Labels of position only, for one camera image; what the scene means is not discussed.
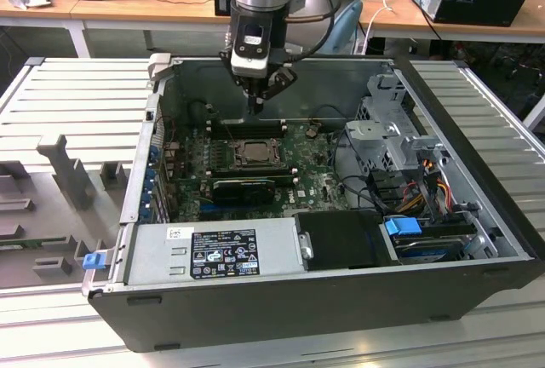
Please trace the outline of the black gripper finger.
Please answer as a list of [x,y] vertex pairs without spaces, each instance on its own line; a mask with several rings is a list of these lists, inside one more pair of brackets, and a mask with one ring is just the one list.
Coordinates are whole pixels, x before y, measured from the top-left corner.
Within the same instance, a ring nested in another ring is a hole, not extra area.
[[260,79],[256,93],[256,112],[262,112],[266,101],[279,95],[296,81],[297,74],[288,67],[280,67],[269,78]]
[[234,75],[233,80],[234,83],[242,89],[243,94],[247,99],[248,112],[254,112],[256,104],[255,85],[257,84],[257,79]]

